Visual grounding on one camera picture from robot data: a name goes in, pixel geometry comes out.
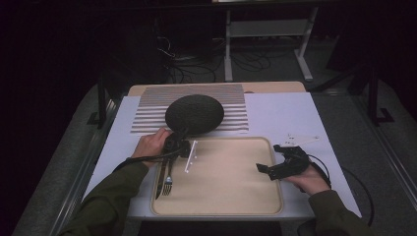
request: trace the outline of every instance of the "utensil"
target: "utensil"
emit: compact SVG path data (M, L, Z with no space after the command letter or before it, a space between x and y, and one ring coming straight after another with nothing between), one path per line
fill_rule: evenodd
M172 189L172 166L174 165L176 158L171 158L169 159L168 162L168 175L166 176L165 182L163 184L163 191L162 191L162 195L163 196L168 196L171 193L171 189Z
M167 158L164 158L162 160L161 163L161 167L160 167L160 172L159 172L159 177L157 179L157 187L156 187L156 195L155 195L155 199L159 198L160 193L162 192L162 188L163 188L163 179L165 177L165 168L166 168L166 163L168 162Z

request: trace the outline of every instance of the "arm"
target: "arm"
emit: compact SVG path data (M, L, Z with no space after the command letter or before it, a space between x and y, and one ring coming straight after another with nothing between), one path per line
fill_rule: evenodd
M133 158L158 155L169 133L160 129L156 134L141 137ZM136 162L124 166L103 179L83 200L75 217L60 235L121 235L130 199L139 187L152 162Z
M285 180L311 196L309 203L316 216L318 235L374 235L365 222L344 206L337 192L330 189L313 166Z

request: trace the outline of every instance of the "knife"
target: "knife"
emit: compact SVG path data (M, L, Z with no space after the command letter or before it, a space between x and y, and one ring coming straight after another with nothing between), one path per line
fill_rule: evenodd
M168 158L163 158L162 164L160 166L159 177L157 179L157 187L156 187L156 195L155 195L156 200L159 197L160 193L162 192L163 180L165 178L165 168L166 168L167 162L168 162Z

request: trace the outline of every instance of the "fork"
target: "fork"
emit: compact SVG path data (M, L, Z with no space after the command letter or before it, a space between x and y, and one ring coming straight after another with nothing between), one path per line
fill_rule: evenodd
M169 159L169 163L168 163L168 175L166 176L165 182L163 183L163 190L162 190L162 195L163 196L168 196L171 193L171 189L172 189L171 172L172 172L172 166L174 165L175 159L176 158Z

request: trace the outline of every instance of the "gray carpet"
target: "gray carpet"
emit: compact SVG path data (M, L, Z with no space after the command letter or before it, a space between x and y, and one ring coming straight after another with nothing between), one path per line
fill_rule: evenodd
M236 58L246 60L245 64L252 66L245 67L245 64L237 65L233 62L234 81L300 81L309 89L337 75L337 72L325 69L334 40L313 39L309 44L306 60L314 76L310 83L304 82L292 54L292 49L296 46L297 41L292 38L281 39L274 48L265 47L268 48L269 61L262 62L248 60L247 56L254 58L261 55L265 48L257 48L257 54L243 55L236 48ZM205 66L210 70L187 67L187 70L193 73L186 73L183 78L193 83L207 83L213 80L223 82L224 69L221 60L222 57L217 56L206 62ZM257 68L260 69L259 72L249 71ZM182 77L179 71L176 75L176 81L179 81ZM348 83L349 80L345 80L327 92L313 94L335 154L340 165L353 172L369 190L375 204L372 227L378 235L417 235L417 225L413 223L413 219L417 218L416 209L391 167L386 147L377 136L382 133L387 138L410 178L416 180L417 124L403 109L395 93L384 83L380 83L379 106L387 108L395 122L384 123L381 127L375 128L364 115L366 93L355 97L347 95ZM97 111L96 98L96 90L92 88L74 115L14 235L49 235L51 232L59 209L65 204L72 183L77 180L80 164L91 148L91 139L97 133L96 126L87 125L89 116ZM345 173L345 177L363 219L368 221L370 204L365 191L348 173ZM295 230L300 223L281 222L282 235L296 235ZM124 235L136 235L140 222L128 220L126 226Z

